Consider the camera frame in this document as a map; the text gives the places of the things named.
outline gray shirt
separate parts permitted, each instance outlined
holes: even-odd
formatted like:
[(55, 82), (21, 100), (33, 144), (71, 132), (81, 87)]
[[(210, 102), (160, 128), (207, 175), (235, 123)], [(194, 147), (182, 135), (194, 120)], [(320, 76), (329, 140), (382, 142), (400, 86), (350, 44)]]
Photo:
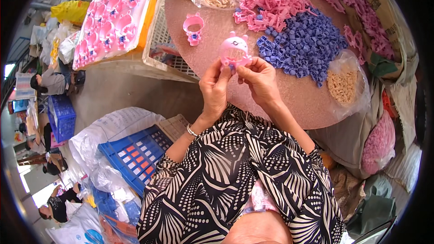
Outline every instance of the gray shirt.
[(30, 148), (30, 150), (38, 154), (45, 154), (47, 152), (44, 143), (40, 141), (39, 144), (37, 144), (36, 140), (33, 141), (33, 146)]
[(41, 77), (41, 86), (48, 89), (44, 95), (63, 94), (65, 92), (65, 77), (62, 74), (54, 73), (52, 68), (48, 68)]

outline blue plastic crate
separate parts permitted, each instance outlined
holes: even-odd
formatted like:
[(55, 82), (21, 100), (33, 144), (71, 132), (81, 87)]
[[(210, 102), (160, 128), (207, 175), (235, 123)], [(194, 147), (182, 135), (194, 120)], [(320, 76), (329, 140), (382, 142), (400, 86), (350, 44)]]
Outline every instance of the blue plastic crate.
[(165, 133), (153, 125), (120, 140), (101, 143), (98, 150), (141, 196), (154, 174), (157, 162), (172, 144)]
[(48, 118), (56, 141), (62, 142), (74, 136), (75, 110), (66, 95), (51, 95), (48, 98)]

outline pink table surface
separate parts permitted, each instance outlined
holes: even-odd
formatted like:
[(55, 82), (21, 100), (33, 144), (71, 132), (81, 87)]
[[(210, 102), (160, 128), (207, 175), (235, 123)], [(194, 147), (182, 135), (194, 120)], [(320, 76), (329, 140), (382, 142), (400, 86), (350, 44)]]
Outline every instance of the pink table surface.
[[(343, 33), (343, 26), (349, 25), (348, 18), (343, 13), (336, 12), (323, 0), (311, 0), (312, 4), (325, 15), (332, 18), (332, 22)], [(205, 21), (198, 46), (190, 46), (187, 35), (182, 29), (187, 14), (199, 12)], [(212, 8), (198, 8), (190, 0), (166, 0), (165, 15), (169, 34), (188, 66), (201, 77), (208, 66), (218, 57), (220, 44), (229, 37), (230, 31), (237, 36), (248, 35), (249, 53), (259, 54), (256, 40), (264, 35), (263, 31), (248, 30), (246, 22), (235, 24), (233, 11)], [(286, 106), (303, 129), (317, 129), (337, 123), (333, 112), (329, 109), (335, 100), (329, 94), (327, 84), (318, 89), (310, 76), (296, 78), (277, 69), (277, 85)], [(262, 108), (254, 102), (247, 85), (238, 85), (236, 77), (229, 84), (229, 102), (242, 110), (248, 110), (254, 115), (267, 119)]]

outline silver bracelet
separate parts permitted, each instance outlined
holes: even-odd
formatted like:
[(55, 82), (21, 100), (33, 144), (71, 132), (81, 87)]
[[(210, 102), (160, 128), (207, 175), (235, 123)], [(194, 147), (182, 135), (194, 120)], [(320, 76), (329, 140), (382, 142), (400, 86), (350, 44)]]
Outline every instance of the silver bracelet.
[(198, 135), (196, 135), (191, 129), (190, 129), (190, 126), (191, 126), (191, 124), (188, 124), (187, 125), (187, 132), (190, 134), (190, 135), (193, 135), (193, 136), (195, 136), (195, 137), (197, 137)]

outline black shirt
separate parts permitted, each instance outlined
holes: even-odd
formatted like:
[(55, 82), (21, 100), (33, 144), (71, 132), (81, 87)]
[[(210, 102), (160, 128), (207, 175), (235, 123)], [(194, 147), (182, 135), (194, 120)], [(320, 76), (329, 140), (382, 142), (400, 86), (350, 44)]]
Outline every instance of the black shirt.
[(51, 205), (53, 210), (53, 218), (58, 222), (67, 222), (68, 218), (66, 217), (66, 199), (63, 194), (57, 197), (50, 197), (47, 201), (47, 204)]

